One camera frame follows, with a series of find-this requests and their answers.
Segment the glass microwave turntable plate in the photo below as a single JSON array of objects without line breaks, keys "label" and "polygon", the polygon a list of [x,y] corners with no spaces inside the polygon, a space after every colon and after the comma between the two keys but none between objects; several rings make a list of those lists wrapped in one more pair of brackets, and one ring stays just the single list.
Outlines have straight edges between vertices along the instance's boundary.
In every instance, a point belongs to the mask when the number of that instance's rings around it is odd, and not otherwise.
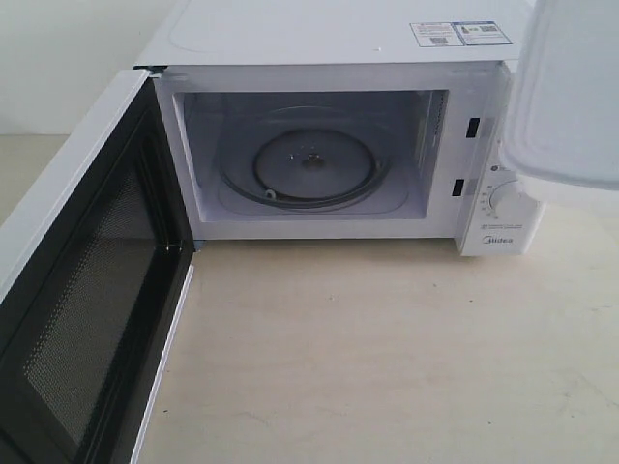
[{"label": "glass microwave turntable plate", "polygon": [[292,106],[223,127],[219,172],[253,202],[293,211],[339,208],[381,187],[394,141],[382,125],[325,106]]}]

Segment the microwave door with black window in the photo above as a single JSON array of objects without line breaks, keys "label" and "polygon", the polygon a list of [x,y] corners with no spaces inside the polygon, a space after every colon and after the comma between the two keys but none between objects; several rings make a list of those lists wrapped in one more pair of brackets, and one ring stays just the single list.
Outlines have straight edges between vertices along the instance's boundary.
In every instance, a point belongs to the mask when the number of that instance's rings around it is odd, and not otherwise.
[{"label": "microwave door with black window", "polygon": [[192,279],[146,70],[119,72],[1,227],[1,459],[134,463]]}]

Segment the blue white label sticker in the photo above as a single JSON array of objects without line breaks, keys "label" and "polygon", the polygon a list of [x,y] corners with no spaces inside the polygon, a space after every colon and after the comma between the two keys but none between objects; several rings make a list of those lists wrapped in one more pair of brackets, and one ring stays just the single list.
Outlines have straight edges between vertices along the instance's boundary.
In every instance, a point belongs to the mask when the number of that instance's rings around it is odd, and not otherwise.
[{"label": "blue white label sticker", "polygon": [[419,47],[509,45],[513,42],[494,21],[410,23]]}]

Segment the white microwave oven body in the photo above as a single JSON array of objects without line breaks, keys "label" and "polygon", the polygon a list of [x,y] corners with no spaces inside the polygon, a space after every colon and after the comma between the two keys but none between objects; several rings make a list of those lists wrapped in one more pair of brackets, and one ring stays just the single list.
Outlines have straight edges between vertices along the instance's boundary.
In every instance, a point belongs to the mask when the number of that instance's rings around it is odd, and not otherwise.
[{"label": "white microwave oven body", "polygon": [[[192,237],[232,240],[451,239],[464,256],[518,255],[544,209],[498,218],[516,181],[498,135],[532,7],[525,1],[183,1],[136,60],[156,92]],[[410,23],[494,21],[509,45],[419,47]],[[292,106],[384,126],[393,165],[339,208],[262,205],[222,179],[224,126]]]}]

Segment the white lidded plastic container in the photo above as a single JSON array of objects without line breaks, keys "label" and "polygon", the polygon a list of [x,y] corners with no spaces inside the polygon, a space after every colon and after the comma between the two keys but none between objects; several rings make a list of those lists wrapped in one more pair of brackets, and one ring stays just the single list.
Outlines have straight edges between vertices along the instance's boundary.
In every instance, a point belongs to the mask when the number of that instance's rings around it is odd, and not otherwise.
[{"label": "white lidded plastic container", "polygon": [[536,3],[499,158],[539,201],[617,215],[617,1]]}]

